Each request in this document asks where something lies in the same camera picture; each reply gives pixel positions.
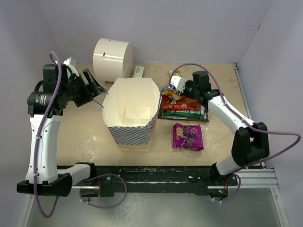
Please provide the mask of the brown kettle chips bag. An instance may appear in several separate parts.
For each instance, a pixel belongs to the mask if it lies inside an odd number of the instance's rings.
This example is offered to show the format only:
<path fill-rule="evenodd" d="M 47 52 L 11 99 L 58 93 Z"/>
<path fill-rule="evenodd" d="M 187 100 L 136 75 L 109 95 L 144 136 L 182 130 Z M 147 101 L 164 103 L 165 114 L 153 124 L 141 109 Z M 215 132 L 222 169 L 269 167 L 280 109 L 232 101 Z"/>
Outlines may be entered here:
<path fill-rule="evenodd" d="M 171 96 L 162 95 L 159 119 L 209 122 L 208 110 L 196 100 L 182 96 L 175 100 Z"/>

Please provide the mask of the blue checkered paper bag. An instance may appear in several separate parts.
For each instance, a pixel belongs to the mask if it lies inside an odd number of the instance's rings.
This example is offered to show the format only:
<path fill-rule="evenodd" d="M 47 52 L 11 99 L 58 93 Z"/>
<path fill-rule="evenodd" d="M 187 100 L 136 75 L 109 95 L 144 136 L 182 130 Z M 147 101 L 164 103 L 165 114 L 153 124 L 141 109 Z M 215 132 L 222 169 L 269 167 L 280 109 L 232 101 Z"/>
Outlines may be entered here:
<path fill-rule="evenodd" d="M 117 78 L 102 103 L 102 117 L 114 143 L 121 151 L 150 150 L 162 93 L 151 78 Z"/>

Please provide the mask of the green snack bag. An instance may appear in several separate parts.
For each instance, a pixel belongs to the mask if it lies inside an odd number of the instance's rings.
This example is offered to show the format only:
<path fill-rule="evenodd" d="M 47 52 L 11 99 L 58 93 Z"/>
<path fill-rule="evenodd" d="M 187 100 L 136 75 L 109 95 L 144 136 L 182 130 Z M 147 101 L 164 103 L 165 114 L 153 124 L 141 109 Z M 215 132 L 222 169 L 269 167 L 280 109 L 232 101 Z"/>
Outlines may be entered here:
<path fill-rule="evenodd" d="M 159 118 L 209 122 L 208 111 L 203 106 L 199 110 L 163 110 Z"/>

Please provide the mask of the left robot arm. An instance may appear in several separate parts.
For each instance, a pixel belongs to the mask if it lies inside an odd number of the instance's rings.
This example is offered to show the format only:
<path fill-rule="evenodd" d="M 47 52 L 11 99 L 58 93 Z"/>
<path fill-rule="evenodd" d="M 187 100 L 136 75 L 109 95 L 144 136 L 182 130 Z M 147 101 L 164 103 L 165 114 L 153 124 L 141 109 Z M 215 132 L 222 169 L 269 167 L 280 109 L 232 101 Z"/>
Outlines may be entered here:
<path fill-rule="evenodd" d="M 17 183 L 17 192 L 66 197 L 73 185 L 97 181 L 95 165 L 78 162 L 67 169 L 57 168 L 57 139 L 63 111 L 69 102 L 85 105 L 106 89 L 88 69 L 79 74 L 66 64 L 46 64 L 43 79 L 27 98 L 31 124 L 31 155 L 25 180 Z"/>

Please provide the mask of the red doritos bag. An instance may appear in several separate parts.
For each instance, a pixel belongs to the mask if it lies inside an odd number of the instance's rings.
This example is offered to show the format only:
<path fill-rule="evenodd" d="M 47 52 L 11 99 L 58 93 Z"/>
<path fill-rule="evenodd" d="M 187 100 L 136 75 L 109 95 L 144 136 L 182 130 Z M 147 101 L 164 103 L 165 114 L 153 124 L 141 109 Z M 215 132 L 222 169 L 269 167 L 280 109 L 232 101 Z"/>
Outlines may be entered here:
<path fill-rule="evenodd" d="M 160 108 L 161 110 L 199 110 L 200 104 L 186 96 L 182 96 L 180 100 L 176 101 L 162 95 Z"/>

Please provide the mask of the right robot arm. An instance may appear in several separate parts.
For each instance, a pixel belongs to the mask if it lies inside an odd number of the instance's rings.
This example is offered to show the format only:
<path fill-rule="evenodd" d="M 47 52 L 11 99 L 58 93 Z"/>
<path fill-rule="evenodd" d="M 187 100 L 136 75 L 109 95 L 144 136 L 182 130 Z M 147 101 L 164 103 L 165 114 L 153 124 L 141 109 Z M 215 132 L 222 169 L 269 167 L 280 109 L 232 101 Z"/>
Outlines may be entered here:
<path fill-rule="evenodd" d="M 269 156 L 268 135 L 255 131 L 266 131 L 267 126 L 262 122 L 255 123 L 226 99 L 222 100 L 219 90 L 211 88 L 206 71 L 193 72 L 192 77 L 185 83 L 183 93 L 214 113 L 234 135 L 231 154 L 215 163 L 214 171 L 210 174 L 211 181 L 221 185 L 227 180 L 228 174 Z"/>

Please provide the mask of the yellow snack packet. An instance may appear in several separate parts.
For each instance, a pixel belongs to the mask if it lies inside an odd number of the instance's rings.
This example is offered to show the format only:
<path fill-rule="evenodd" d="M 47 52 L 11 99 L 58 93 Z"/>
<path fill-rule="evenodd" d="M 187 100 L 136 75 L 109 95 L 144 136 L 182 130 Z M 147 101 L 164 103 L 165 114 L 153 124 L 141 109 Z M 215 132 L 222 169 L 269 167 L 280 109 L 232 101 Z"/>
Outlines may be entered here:
<path fill-rule="evenodd" d="M 182 96 L 178 94 L 178 91 L 176 91 L 176 89 L 172 85 L 164 87 L 161 91 L 161 95 L 165 95 L 176 101 L 182 98 Z"/>

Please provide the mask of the purple snack bag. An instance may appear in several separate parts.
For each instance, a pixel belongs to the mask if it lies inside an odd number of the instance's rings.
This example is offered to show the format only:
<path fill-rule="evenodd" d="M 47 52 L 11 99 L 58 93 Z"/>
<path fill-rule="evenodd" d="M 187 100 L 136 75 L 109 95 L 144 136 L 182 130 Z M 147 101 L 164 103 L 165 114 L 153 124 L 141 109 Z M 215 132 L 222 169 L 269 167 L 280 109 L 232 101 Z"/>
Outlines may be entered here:
<path fill-rule="evenodd" d="M 201 126 L 198 124 L 174 124 L 172 146 L 173 148 L 185 148 L 193 151 L 203 150 L 204 144 Z"/>

